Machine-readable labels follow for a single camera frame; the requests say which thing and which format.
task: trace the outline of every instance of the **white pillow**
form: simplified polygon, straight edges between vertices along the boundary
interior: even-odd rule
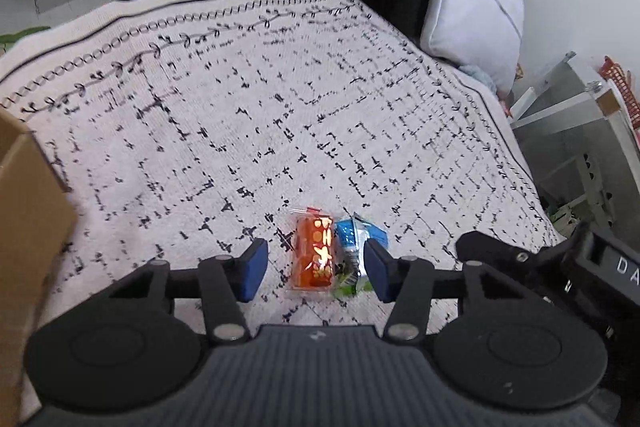
[[[420,47],[460,66],[478,66],[504,98],[513,86],[523,26],[522,0],[430,0]]]

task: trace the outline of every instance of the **gray panel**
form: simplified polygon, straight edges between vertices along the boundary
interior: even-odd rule
[[[45,407],[28,425],[606,427],[607,424],[585,405],[546,415],[518,415],[482,407],[447,388],[420,351],[384,343],[373,327],[266,326],[254,341],[244,346],[214,350],[202,372],[187,387],[155,406],[99,417]]]

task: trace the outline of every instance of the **black line pattern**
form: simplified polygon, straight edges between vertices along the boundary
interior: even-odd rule
[[[359,212],[393,254],[443,268],[472,229],[557,242],[478,93],[358,0],[184,0],[86,20],[85,38],[0,80],[2,107],[34,129],[81,215],[45,320],[154,257],[191,267],[265,237],[252,328],[381,326],[389,307],[372,295],[287,290],[292,207]],[[434,313],[437,327],[453,306]],[[202,329],[193,303],[177,315]]]

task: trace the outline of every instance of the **red snack package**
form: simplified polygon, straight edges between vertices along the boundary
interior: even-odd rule
[[[334,281],[333,223],[330,216],[314,208],[300,214],[291,273],[293,288],[322,290],[331,287]]]

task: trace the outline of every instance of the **plastic wrapper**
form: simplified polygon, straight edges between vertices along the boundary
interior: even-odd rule
[[[344,297],[356,295],[359,291],[371,291],[372,287],[364,267],[364,244],[367,239],[375,239],[382,247],[388,248],[386,232],[354,214],[353,217],[335,224],[335,235],[341,254],[335,295]]]
[[[298,216],[291,287],[328,291],[334,283],[333,218],[316,208],[294,210]]]

